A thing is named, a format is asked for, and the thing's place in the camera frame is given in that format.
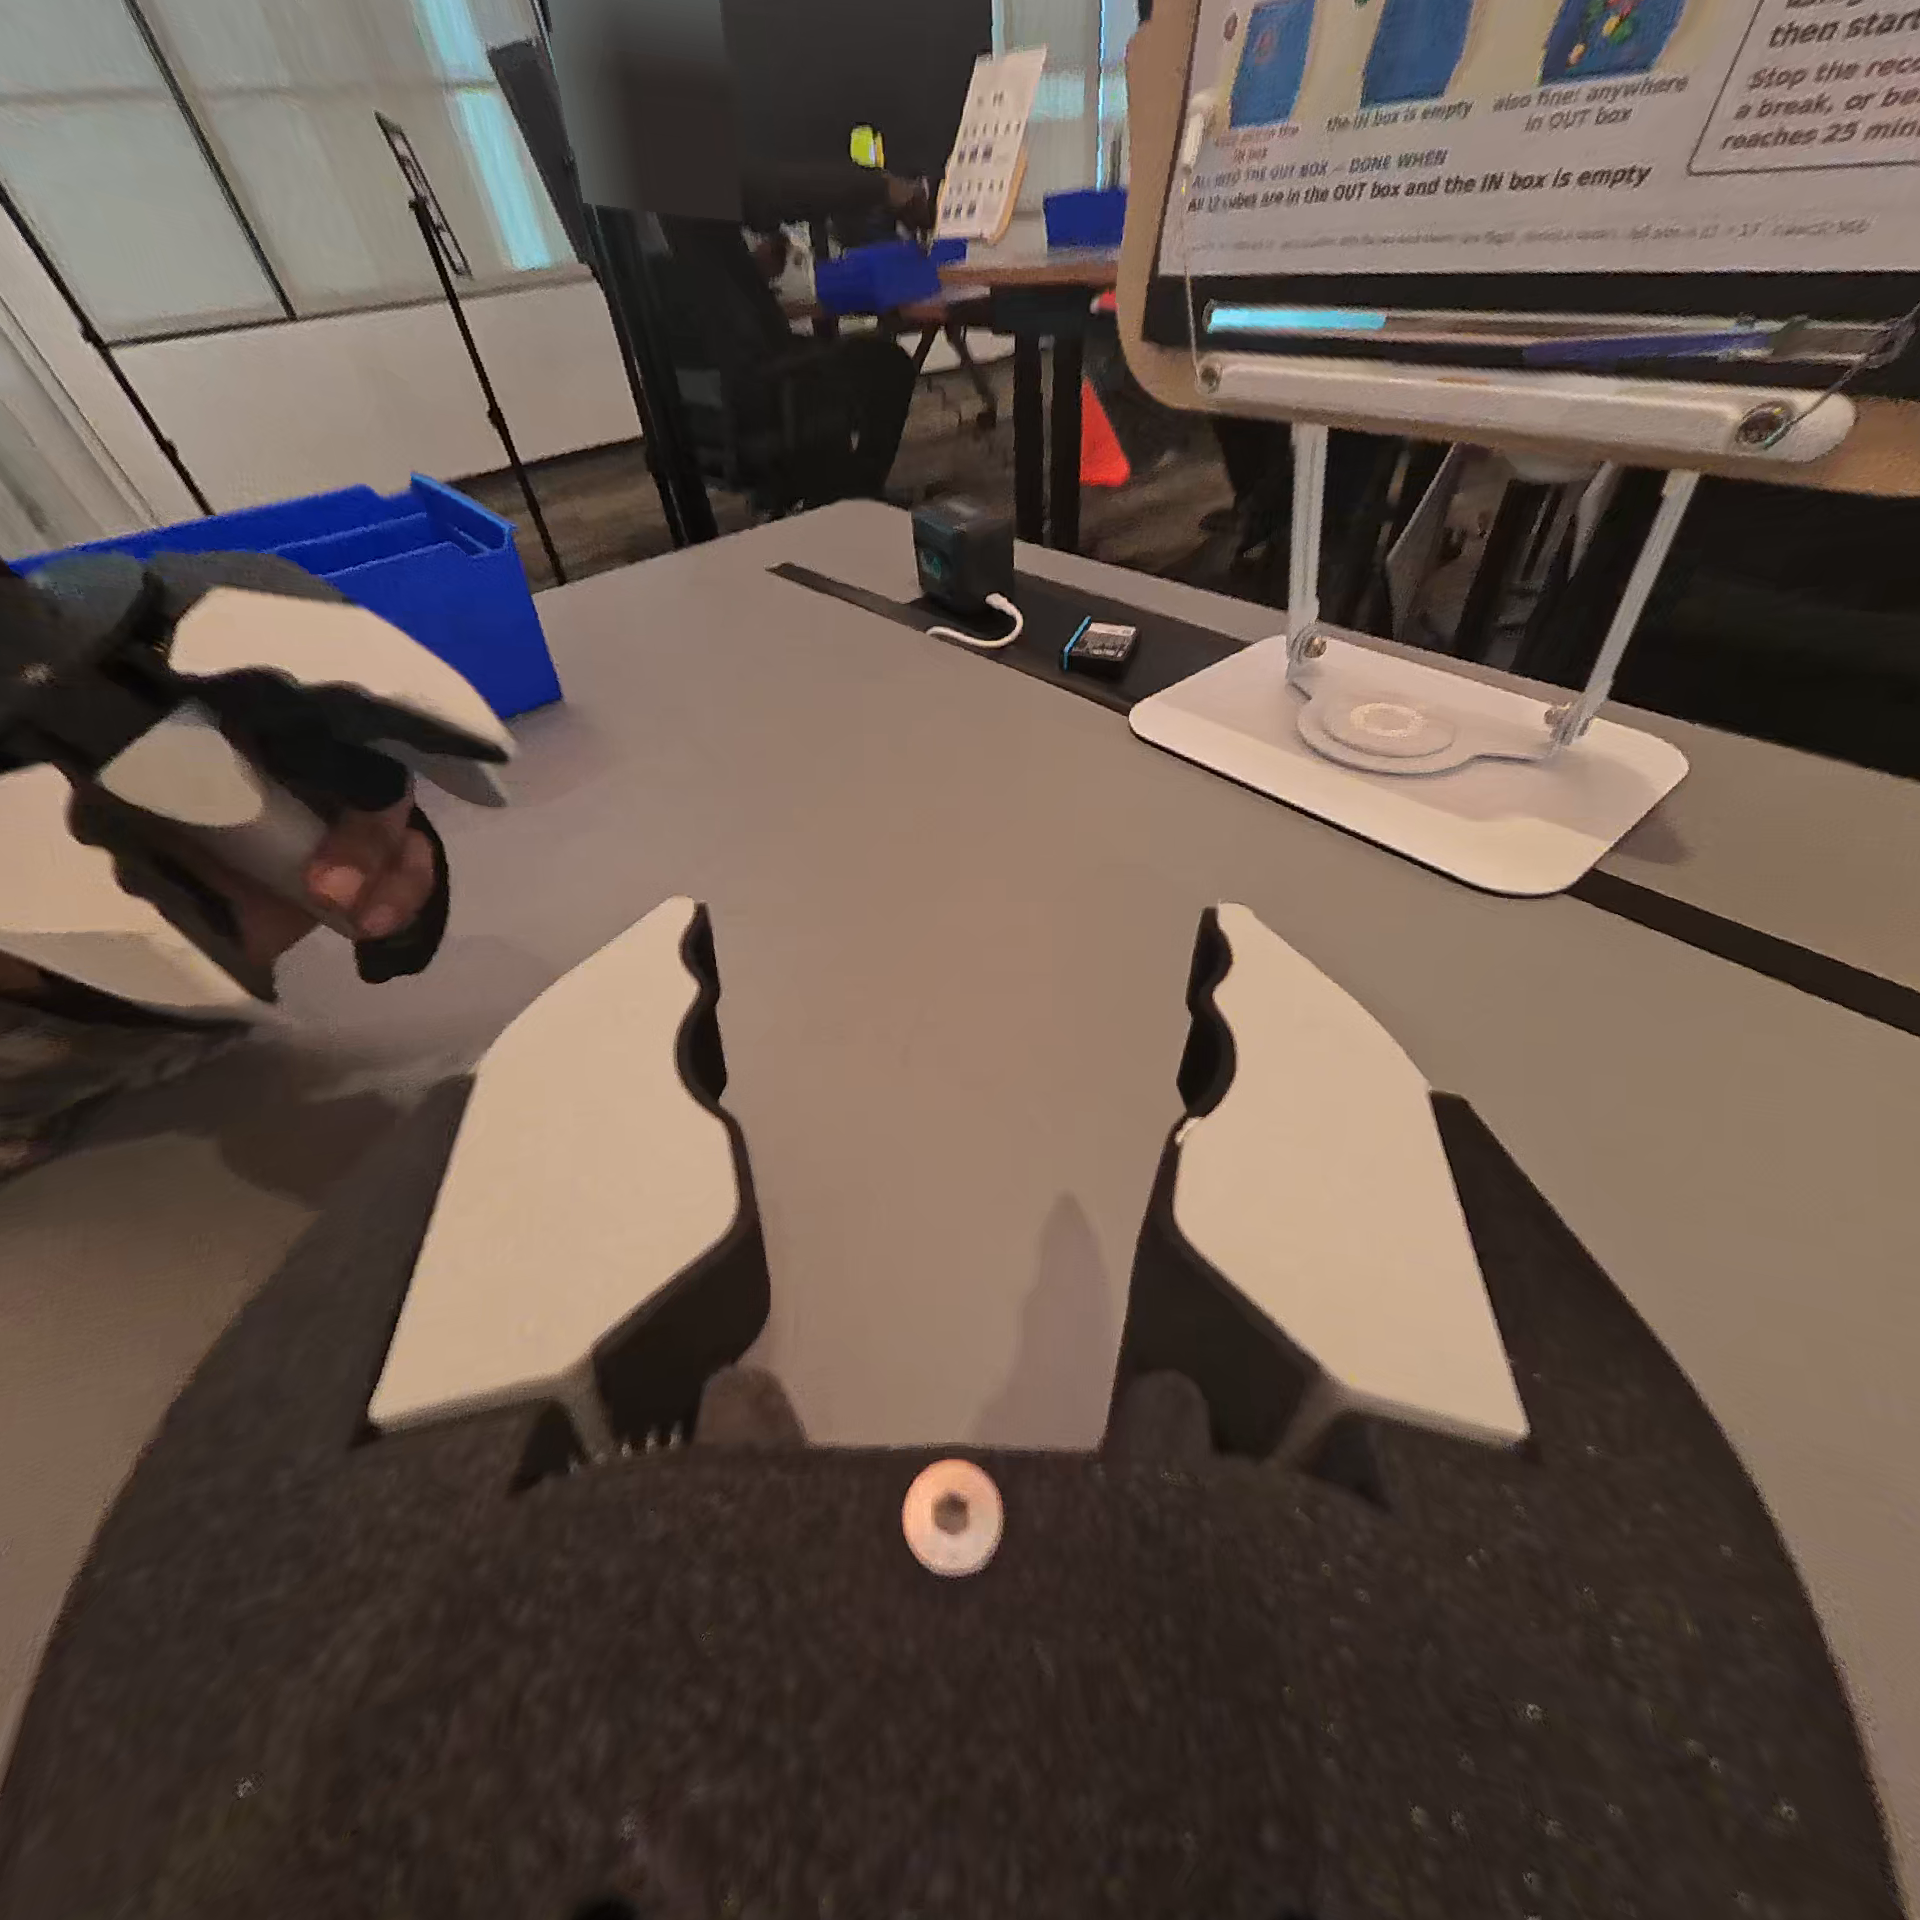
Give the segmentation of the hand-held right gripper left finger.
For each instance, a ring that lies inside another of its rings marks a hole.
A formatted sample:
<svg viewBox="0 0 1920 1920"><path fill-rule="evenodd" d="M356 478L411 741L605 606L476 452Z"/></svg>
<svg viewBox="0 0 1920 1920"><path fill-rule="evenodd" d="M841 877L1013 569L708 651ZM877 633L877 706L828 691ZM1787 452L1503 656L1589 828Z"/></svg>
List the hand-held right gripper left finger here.
<svg viewBox="0 0 1920 1920"><path fill-rule="evenodd" d="M665 897L482 1051L366 1419L553 1409L582 1455L687 1448L771 1313L724 1107L708 907Z"/></svg>

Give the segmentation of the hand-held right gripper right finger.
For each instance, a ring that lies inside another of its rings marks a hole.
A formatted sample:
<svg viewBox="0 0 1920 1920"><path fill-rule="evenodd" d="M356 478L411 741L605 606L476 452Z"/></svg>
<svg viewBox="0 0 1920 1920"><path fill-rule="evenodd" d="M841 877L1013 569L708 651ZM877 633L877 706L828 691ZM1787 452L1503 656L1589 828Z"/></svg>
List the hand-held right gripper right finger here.
<svg viewBox="0 0 1920 1920"><path fill-rule="evenodd" d="M1203 916L1116 1391L1186 1377L1226 1458L1360 1424L1513 1455L1528 1419L1424 1071L1248 906Z"/></svg>

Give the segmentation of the person's left hand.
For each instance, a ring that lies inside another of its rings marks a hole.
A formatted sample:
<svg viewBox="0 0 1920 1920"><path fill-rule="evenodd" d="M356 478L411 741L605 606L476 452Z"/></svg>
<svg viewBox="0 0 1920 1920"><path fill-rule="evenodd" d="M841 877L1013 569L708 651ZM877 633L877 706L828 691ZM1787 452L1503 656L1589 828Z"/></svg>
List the person's left hand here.
<svg viewBox="0 0 1920 1920"><path fill-rule="evenodd" d="M225 879L246 954L275 968L309 930L331 923L356 944L385 940L420 921L437 859L411 822L411 802L381 814L341 814L287 897L250 877Z"/></svg>

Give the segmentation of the white tablet stand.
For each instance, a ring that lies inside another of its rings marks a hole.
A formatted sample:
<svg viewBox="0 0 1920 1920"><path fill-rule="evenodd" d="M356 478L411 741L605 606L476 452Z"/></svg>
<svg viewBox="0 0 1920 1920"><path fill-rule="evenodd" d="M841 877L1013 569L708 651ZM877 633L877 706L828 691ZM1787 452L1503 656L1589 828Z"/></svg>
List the white tablet stand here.
<svg viewBox="0 0 1920 1920"><path fill-rule="evenodd" d="M1601 710L1711 463L1798 468L1854 429L1866 342L1846 324L1707 324L1542 341L1518 368L1196 349L1206 402L1288 417L1294 511L1276 638L1144 699L1130 732L1383 852L1503 897L1589 877L1689 774L1679 748ZM1328 429L1374 417L1526 452L1581 478L1603 455L1654 468L1652 525L1587 683L1536 696L1387 651L1323 616Z"/></svg>

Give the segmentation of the black charging box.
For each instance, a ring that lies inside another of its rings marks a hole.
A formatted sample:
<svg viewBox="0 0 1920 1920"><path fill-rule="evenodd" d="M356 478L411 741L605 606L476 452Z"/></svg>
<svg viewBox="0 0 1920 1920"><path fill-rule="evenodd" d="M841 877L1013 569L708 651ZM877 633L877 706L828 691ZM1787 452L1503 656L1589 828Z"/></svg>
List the black charging box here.
<svg viewBox="0 0 1920 1920"><path fill-rule="evenodd" d="M943 498L915 508L912 546L922 597L965 621L1017 601L1017 524L1005 511Z"/></svg>

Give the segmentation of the wooden table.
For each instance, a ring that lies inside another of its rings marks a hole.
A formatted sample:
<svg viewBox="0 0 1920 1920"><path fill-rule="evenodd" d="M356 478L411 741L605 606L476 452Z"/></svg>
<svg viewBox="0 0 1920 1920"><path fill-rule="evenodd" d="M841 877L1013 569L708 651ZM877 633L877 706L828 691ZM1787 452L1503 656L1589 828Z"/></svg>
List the wooden table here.
<svg viewBox="0 0 1920 1920"><path fill-rule="evenodd" d="M999 388L986 362L999 353L993 342L999 334L990 327L986 299L932 299L885 307L877 314L852 312L838 314L822 307L816 299L781 295L786 324L804 334L833 341L838 330L865 330L897 342L917 382L957 375L962 400L957 404L961 426L986 439L999 429Z"/></svg>
<svg viewBox="0 0 1920 1920"><path fill-rule="evenodd" d="M1082 550L1082 436L1091 342L1116 338L1116 253L962 259L941 267L948 304L1017 349L1017 540Z"/></svg>

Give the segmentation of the printed sign card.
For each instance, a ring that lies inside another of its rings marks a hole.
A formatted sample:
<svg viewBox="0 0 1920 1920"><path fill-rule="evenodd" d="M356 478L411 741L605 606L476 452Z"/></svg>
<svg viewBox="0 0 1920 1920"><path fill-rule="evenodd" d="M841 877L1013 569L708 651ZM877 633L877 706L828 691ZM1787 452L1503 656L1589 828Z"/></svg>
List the printed sign card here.
<svg viewBox="0 0 1920 1920"><path fill-rule="evenodd" d="M1046 45L981 56L934 201L934 240L995 246L1017 219Z"/></svg>

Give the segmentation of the black tablet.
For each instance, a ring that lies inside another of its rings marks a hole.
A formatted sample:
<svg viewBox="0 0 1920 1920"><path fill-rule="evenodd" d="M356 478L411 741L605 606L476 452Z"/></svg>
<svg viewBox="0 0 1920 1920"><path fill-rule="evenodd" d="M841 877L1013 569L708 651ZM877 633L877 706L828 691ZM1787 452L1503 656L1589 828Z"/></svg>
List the black tablet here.
<svg viewBox="0 0 1920 1920"><path fill-rule="evenodd" d="M1207 304L1437 314L1704 317L1891 324L1916 307L1916 270L1787 275L1178 275L1150 277L1144 338L1186 345Z"/></svg>

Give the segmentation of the white stand with instruction board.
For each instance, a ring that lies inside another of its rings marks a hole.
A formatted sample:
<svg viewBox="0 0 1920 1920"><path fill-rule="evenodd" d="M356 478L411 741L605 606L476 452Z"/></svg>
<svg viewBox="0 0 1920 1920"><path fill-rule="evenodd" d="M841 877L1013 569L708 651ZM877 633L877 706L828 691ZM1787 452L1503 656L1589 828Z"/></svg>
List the white stand with instruction board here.
<svg viewBox="0 0 1920 1920"><path fill-rule="evenodd" d="M1314 345L1307 353L1263 349L1261 342L1206 342L1203 324L1187 327L1186 345L1156 345L1144 338L1144 302L1150 277L1159 270L1192 275L1187 267L1166 267L1163 240L1168 195L1186 193L1178 175L1196 159L1203 140L1203 108L1186 108L1187 56L1196 44L1197 5L1154 5L1141 34L1128 51L1128 113L1130 113L1130 208L1120 241L1120 342L1130 368L1145 382L1154 400L1174 410L1206 413L1216 417L1263 417L1274 415L1234 413L1228 402L1206 402L1196 388L1196 349L1249 349L1258 355L1307 355L1307 361L1360 361L1387 362L1367 349ZM1406 361L1412 365L1467 365L1467 368L1515 368L1492 362ZM1798 468L1762 463L1711 463L1715 478L1754 478L1762 483L1810 488L1822 492L1858 498L1916 498L1916 345L1893 365L1876 372L1851 372L1842 394L1854 404L1854 429L1846 443ZM1381 426L1360 417L1339 429L1365 429L1377 436L1406 436L1421 440L1444 440L1437 431Z"/></svg>

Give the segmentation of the silver light bar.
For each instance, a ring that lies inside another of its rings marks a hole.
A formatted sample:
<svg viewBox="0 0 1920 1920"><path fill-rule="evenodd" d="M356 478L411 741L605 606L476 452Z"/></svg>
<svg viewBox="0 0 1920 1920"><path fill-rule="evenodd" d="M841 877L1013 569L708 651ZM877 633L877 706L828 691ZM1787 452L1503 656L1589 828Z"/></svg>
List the silver light bar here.
<svg viewBox="0 0 1920 1920"><path fill-rule="evenodd" d="M1916 345L1916 312L1893 319L1818 319L1210 302L1197 330L1206 342L1261 342L1279 353L1351 345L1400 362L1426 355L1537 372L1679 362L1876 372Z"/></svg>

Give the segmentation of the white instruction sheet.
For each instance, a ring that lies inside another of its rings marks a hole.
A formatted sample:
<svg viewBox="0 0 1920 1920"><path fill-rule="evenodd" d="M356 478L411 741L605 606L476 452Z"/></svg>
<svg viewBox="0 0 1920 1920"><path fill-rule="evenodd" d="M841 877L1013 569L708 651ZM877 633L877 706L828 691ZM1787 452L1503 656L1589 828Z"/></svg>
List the white instruction sheet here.
<svg viewBox="0 0 1920 1920"><path fill-rule="evenodd" d="M1203 5L1197 277L1910 275L1916 5Z"/></svg>

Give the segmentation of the black metal post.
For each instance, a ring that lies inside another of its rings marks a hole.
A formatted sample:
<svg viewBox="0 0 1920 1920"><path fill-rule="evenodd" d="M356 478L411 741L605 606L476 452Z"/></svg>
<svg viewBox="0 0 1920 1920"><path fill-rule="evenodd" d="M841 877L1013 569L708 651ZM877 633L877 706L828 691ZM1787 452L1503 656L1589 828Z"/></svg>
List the black metal post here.
<svg viewBox="0 0 1920 1920"><path fill-rule="evenodd" d="M645 265L645 215L589 202L582 167L560 120L559 79L542 37L485 51L519 138L534 159L547 201L611 312L620 362L638 402L645 468L656 482L676 550L717 540L708 483L699 470L692 431L674 372L668 338Z"/></svg>

